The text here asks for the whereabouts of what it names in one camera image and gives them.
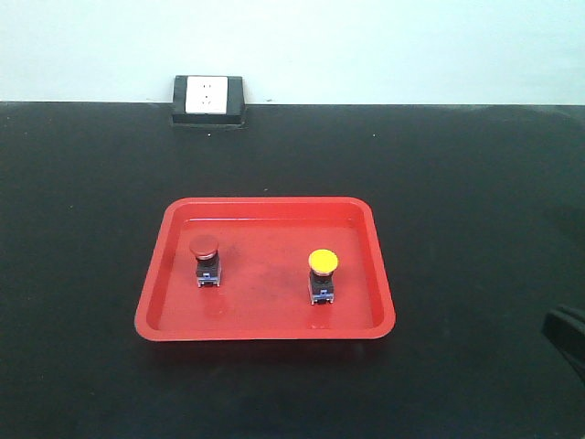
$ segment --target black table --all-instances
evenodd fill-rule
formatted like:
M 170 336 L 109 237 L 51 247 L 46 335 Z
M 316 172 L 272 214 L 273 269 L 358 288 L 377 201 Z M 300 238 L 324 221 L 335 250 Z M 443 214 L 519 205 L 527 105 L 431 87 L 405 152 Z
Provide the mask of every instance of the black table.
M 581 437 L 541 335 L 585 308 L 585 108 L 0 104 L 3 438 Z M 155 344 L 133 314 L 182 197 L 374 210 L 397 309 L 374 341 Z

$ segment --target plastic tray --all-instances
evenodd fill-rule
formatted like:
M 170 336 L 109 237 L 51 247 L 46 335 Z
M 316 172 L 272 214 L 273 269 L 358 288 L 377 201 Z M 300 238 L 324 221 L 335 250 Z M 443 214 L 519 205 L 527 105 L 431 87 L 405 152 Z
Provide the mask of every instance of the plastic tray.
M 197 287 L 189 242 L 219 240 L 220 287 Z M 334 251 L 335 301 L 311 305 L 309 254 Z M 394 326 L 376 227 L 356 198 L 184 198 L 165 212 L 136 310 L 153 341 L 378 338 Z

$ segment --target yellow mushroom button cap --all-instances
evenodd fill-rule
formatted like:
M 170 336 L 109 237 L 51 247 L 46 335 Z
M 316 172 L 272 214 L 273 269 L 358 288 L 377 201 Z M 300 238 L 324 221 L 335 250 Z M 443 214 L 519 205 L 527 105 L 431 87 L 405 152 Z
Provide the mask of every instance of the yellow mushroom button cap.
M 337 259 L 337 255 L 330 250 L 319 249 L 309 255 L 309 266 L 311 270 L 322 276 L 331 274 L 337 268 L 338 264 L 339 259 Z

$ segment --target tray rim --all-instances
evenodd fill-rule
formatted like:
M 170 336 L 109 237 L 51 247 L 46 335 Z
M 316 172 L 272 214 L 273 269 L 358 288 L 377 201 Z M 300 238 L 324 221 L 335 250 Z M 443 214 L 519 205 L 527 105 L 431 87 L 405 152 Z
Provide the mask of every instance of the tray rim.
M 157 266 L 161 265 L 167 246 L 169 231 L 173 225 L 173 217 L 176 211 L 188 204 L 326 204 L 326 203 L 347 203 L 357 206 L 364 214 L 366 225 L 366 236 L 371 249 L 372 263 L 377 277 L 378 293 L 382 304 L 383 318 L 375 327 L 359 329 L 294 329 L 294 337 L 286 337 L 280 334 L 281 329 L 275 330 L 278 335 L 271 335 L 273 329 L 241 329 L 234 337 L 233 329 L 218 330 L 160 330 L 151 327 L 147 320 L 147 314 L 151 300 L 154 295 L 154 284 L 156 281 Z M 378 233 L 371 207 L 360 198 L 354 197 L 205 197 L 205 198 L 180 198 L 171 203 L 165 210 L 161 228 L 154 245 L 148 271 L 144 280 L 143 290 L 140 295 L 136 314 L 134 316 L 134 327 L 136 332 L 143 338 L 150 341 L 211 341 L 211 340 L 293 340 L 293 339 L 373 339 L 384 337 L 389 333 L 396 323 L 396 314 L 392 302 L 391 291 L 388 284 L 388 277 L 382 252 L 379 246 Z

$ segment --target power outlet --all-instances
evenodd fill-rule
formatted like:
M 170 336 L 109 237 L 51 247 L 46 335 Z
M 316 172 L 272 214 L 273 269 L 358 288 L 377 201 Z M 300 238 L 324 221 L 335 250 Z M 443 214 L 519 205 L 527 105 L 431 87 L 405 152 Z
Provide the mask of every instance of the power outlet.
M 245 111 L 241 76 L 175 76 L 173 125 L 239 127 Z
M 225 114 L 227 109 L 227 76 L 187 77 L 185 112 L 198 114 Z

